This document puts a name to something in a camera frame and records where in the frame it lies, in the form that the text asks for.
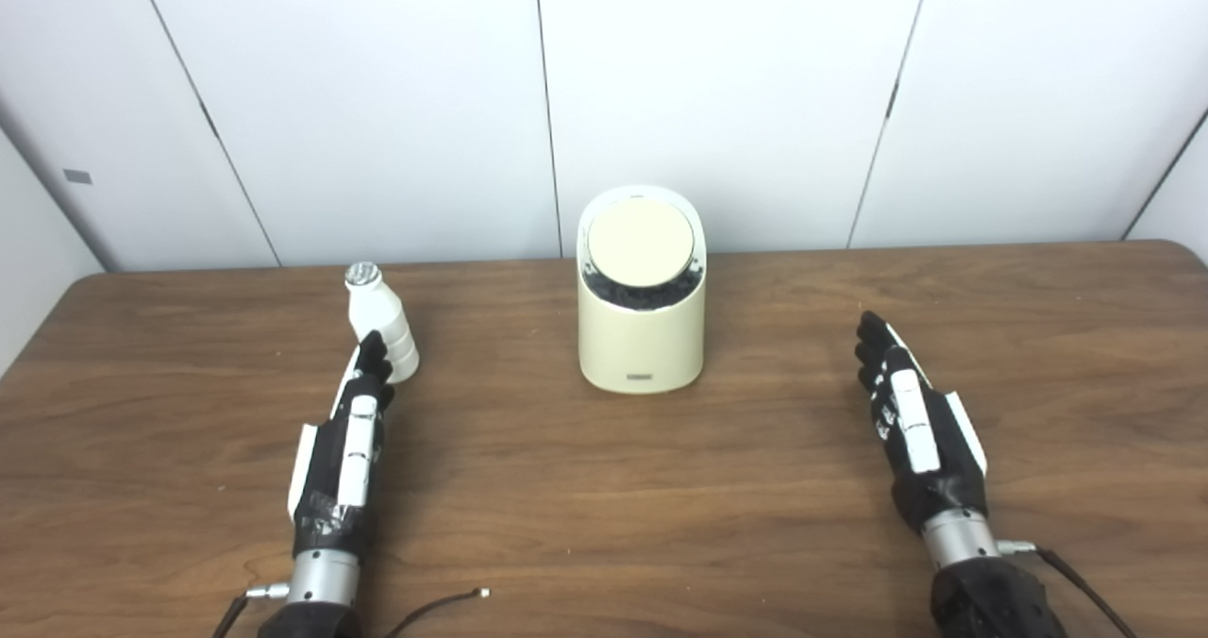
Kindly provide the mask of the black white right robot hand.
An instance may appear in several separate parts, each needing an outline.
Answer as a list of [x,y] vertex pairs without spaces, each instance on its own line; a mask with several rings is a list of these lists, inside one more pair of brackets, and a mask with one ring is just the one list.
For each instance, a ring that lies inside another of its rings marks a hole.
[[939,514],[988,516],[985,450],[956,392],[933,388],[898,330],[875,311],[856,327],[859,383],[890,466],[890,495],[911,530]]

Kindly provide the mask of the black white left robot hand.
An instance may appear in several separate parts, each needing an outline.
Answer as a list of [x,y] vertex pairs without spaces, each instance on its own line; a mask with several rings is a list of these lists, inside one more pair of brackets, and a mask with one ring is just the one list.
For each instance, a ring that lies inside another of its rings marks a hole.
[[303,428],[304,470],[291,483],[294,555],[333,549],[365,563],[374,546],[378,514],[371,500],[395,398],[390,375],[388,346],[370,331],[354,350],[332,414],[320,427]]

